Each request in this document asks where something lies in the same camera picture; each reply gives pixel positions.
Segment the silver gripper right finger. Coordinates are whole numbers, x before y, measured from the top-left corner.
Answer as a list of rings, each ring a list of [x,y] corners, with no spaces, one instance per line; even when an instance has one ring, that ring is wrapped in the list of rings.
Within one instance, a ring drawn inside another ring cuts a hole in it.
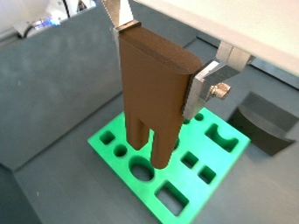
[[[185,118],[191,120],[213,97],[226,99],[231,87],[225,80],[239,74],[254,58],[249,52],[230,43],[219,43],[217,59],[211,60],[191,78],[182,109]]]

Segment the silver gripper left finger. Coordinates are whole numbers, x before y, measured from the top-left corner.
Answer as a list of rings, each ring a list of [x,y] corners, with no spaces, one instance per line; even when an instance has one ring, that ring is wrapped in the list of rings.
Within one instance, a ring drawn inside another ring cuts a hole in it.
[[[135,20],[129,0],[102,0],[112,23],[112,35],[119,48],[119,34],[129,29],[138,27],[142,23]],[[117,50],[117,56],[121,56],[121,50]]]

